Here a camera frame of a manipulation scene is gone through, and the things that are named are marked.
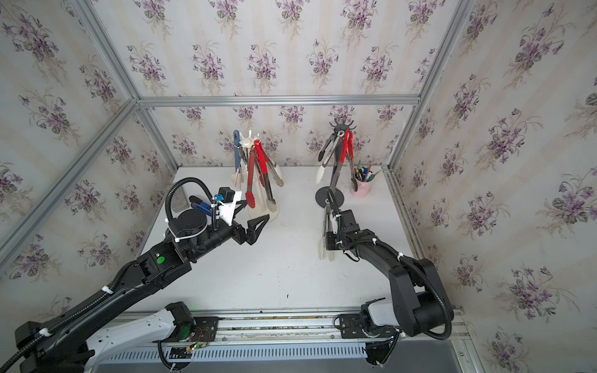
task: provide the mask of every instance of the pen holder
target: pen holder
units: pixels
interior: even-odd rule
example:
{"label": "pen holder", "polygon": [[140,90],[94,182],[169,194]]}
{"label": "pen holder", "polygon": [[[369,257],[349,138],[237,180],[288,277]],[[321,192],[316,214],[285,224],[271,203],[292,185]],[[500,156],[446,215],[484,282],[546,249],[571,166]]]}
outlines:
{"label": "pen holder", "polygon": [[356,181],[357,190],[355,192],[355,190],[352,189],[352,187],[350,187],[350,194],[357,198],[367,197],[367,194],[369,194],[369,191],[371,190],[372,184],[373,183],[371,181],[369,181],[368,183],[364,183],[362,181],[357,180]]}

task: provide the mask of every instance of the wire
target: wire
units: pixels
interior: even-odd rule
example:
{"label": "wire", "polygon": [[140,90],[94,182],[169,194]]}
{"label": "wire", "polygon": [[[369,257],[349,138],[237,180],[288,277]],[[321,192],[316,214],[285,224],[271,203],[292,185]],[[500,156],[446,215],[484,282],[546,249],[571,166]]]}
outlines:
{"label": "wire", "polygon": [[170,188],[170,190],[168,191],[168,193],[166,193],[166,197],[165,197],[165,202],[164,202],[164,209],[166,210],[166,217],[168,218],[168,221],[171,221],[174,219],[174,217],[172,216],[172,209],[170,208],[170,203],[172,202],[172,196],[174,195],[174,192],[176,192],[176,190],[178,188],[180,188],[183,184],[186,183],[195,183],[195,184],[199,184],[199,186],[201,187],[201,189],[203,189],[203,192],[207,195],[207,198],[209,200],[211,200],[211,198],[213,197],[213,195],[211,194],[210,190],[207,188],[207,186],[203,183],[203,181],[199,180],[196,177],[185,177],[183,179],[180,179],[179,181],[177,181],[176,183],[174,183],[172,185],[172,188]]}
{"label": "wire", "polygon": [[339,318],[340,318],[340,316],[341,316],[341,315],[338,315],[338,316],[334,317],[334,320],[332,321],[332,324],[333,324],[333,325],[334,325],[334,327],[335,327],[336,329],[338,329],[338,330],[342,330],[342,329],[340,328],[340,325],[336,326],[336,320],[337,320],[337,319],[339,319]]}
{"label": "wire", "polygon": [[350,255],[348,255],[348,253],[346,251],[343,251],[344,255],[346,255],[348,257],[348,259],[354,261],[354,262],[358,262],[361,260],[361,258],[357,257],[357,259],[354,259],[353,257],[351,257]]}
{"label": "wire", "polygon": [[[133,260],[133,261],[128,262],[124,266],[122,266],[122,268],[120,268],[120,270],[118,271],[118,273],[114,277],[114,280],[112,280],[112,282],[108,285],[108,288],[110,290],[114,290],[116,288],[116,286],[118,285],[118,283],[120,282],[120,280],[122,279],[122,277],[124,276],[124,273],[128,270],[128,268],[131,267],[132,265],[136,264],[136,263],[137,263],[137,261]],[[69,317],[66,317],[66,318],[62,319],[58,323],[56,323],[53,326],[49,327],[48,328],[48,333],[50,335],[54,334],[63,325],[66,325],[68,323],[71,323],[71,322],[74,322],[74,321],[78,320],[79,318],[81,318],[81,316],[85,315],[86,313],[88,313],[89,311],[91,311],[92,309],[94,309],[95,307],[97,307],[99,304],[101,304],[102,302],[104,302],[104,300],[106,300],[108,297],[110,297],[110,295],[111,294],[108,294],[107,292],[104,292],[102,295],[100,295],[99,297],[97,297],[92,302],[88,303],[86,306],[84,306],[80,310],[76,311],[75,313],[73,313]],[[24,356],[26,353],[28,353],[29,351],[31,351],[37,344],[39,344],[41,341],[43,341],[46,338],[47,338],[46,336],[44,336],[42,334],[39,334],[37,337],[35,337],[35,339],[33,339],[32,341],[30,341],[29,343],[27,343],[25,346],[23,346],[19,351],[17,351],[17,353],[15,353],[10,359],[8,359],[0,367],[0,373],[6,373],[8,371],[8,369],[11,366],[13,366],[22,356]]]}
{"label": "wire", "polygon": [[[162,364],[164,364],[164,366],[166,368],[170,369],[170,371],[181,371],[181,370],[185,369],[187,366],[189,366],[189,364],[190,364],[190,363],[170,363],[169,361],[167,361],[166,357],[164,356],[164,350],[162,349],[162,341],[158,341],[158,355],[159,355],[159,359],[161,360]],[[189,354],[175,352],[174,349],[170,350],[170,355],[175,355],[174,356],[175,359],[177,359],[178,356],[181,356],[181,357],[189,356]]]}

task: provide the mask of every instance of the black mounting plate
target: black mounting plate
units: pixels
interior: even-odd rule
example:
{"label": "black mounting plate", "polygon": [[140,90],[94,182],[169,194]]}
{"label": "black mounting plate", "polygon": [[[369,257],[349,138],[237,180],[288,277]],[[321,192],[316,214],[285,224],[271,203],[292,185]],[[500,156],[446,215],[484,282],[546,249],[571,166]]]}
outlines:
{"label": "black mounting plate", "polygon": [[[330,187],[323,187],[320,188],[317,192],[315,192],[315,201],[317,204],[323,208],[325,208],[325,200],[328,199],[328,190]],[[344,203],[344,194],[340,191],[340,189],[336,188],[336,192],[334,192],[334,196],[336,197],[336,203],[338,207],[342,206]]]}
{"label": "black mounting plate", "polygon": [[191,334],[191,342],[213,342],[216,340],[216,332],[218,331],[217,316],[212,317],[193,317],[197,323],[197,330]]}

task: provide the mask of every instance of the white cable tie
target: white cable tie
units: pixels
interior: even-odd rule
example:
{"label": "white cable tie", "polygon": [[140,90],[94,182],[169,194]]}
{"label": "white cable tie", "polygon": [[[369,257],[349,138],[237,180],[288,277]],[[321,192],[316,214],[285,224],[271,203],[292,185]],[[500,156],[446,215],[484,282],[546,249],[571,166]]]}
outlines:
{"label": "white cable tie", "polygon": [[102,287],[101,290],[103,292],[106,292],[106,293],[110,294],[110,295],[114,294],[114,292],[112,290],[110,290],[110,288],[107,287],[107,286]]}
{"label": "white cable tie", "polygon": [[52,333],[50,333],[50,332],[48,331],[48,328],[41,329],[41,330],[39,331],[39,333],[40,333],[41,335],[43,335],[44,337],[49,337],[50,335],[52,335]]}

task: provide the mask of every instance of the aluminum frame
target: aluminum frame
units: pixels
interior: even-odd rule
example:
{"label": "aluminum frame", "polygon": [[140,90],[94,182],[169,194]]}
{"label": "aluminum frame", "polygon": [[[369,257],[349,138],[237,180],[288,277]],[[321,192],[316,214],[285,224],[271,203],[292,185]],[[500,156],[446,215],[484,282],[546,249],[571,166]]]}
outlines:
{"label": "aluminum frame", "polygon": [[105,145],[122,128],[137,108],[134,99],[129,99],[100,131],[99,135],[83,150],[81,155],[67,168],[64,174],[50,187],[37,206],[14,229],[13,233],[0,246],[0,272],[3,272],[28,243],[31,235],[51,216],[64,197],[81,179],[83,174],[103,152]]}
{"label": "aluminum frame", "polygon": [[141,107],[285,106],[285,105],[417,105],[416,94],[141,97]]}
{"label": "aluminum frame", "polygon": [[446,30],[444,37],[442,38],[442,42],[439,45],[436,58],[433,61],[431,68],[427,72],[427,78],[423,82],[423,88],[421,89],[420,94],[420,102],[417,107],[411,111],[407,124],[404,126],[404,129],[402,130],[402,133],[398,138],[398,142],[392,152],[389,164],[391,170],[396,168],[400,158],[406,151],[406,147],[413,135],[417,123],[423,114],[423,111],[428,107],[433,91],[441,80],[441,75],[448,64],[448,60],[452,55],[454,47],[460,40],[460,35],[468,22],[469,14],[475,2],[476,0],[460,0],[458,2],[458,6],[456,7],[455,12],[452,14],[452,19],[448,24],[448,29]]}

